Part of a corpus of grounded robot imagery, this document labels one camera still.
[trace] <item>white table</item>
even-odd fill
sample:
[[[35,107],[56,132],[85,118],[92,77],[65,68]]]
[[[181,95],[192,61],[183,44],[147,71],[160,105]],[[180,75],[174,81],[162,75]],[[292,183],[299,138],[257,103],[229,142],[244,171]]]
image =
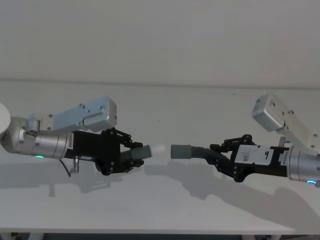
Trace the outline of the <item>white table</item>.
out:
[[[320,133],[319,90],[272,91]],[[0,232],[320,234],[320,191],[312,185],[258,174],[236,183],[203,159],[170,160],[171,144],[207,147],[244,134],[277,146],[280,136],[251,117],[267,92],[0,82],[0,102],[12,116],[56,113],[107,95],[117,104],[119,130],[167,146],[129,174],[103,176],[81,162],[71,178],[57,160],[0,149]]]

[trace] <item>metal pin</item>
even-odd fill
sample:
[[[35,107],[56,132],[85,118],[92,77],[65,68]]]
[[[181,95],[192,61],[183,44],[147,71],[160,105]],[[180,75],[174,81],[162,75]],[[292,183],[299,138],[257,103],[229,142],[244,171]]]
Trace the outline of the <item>metal pin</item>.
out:
[[[72,172],[74,174],[79,173],[79,157],[78,156],[75,156],[73,158],[73,169],[72,169]]]

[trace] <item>metal mount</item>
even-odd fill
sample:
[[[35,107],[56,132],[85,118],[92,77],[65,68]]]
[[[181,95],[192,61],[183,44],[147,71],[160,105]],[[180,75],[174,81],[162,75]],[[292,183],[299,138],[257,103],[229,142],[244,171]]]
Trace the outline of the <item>metal mount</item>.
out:
[[[258,98],[252,117],[268,132],[282,134],[295,148],[313,155],[320,153],[318,134],[310,131],[275,94]]]

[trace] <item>silver metal bracket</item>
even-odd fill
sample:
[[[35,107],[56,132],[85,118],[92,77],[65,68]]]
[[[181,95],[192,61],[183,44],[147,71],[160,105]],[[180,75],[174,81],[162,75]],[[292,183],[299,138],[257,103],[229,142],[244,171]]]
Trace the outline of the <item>silver metal bracket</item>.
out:
[[[27,135],[61,135],[76,130],[99,132],[117,125],[117,105],[104,96],[58,114],[32,114]]]
[[[320,153],[320,137],[310,131],[295,112],[275,94],[261,96],[255,103],[252,117],[268,132],[276,131],[288,139],[295,148],[309,154]]]

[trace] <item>barcode label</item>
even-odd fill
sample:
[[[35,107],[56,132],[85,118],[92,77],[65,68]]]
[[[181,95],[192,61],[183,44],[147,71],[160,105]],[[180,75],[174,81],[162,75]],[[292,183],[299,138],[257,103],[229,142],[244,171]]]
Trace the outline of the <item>barcode label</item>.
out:
[[[74,149],[74,133],[69,132],[67,135],[67,148],[68,149]]]

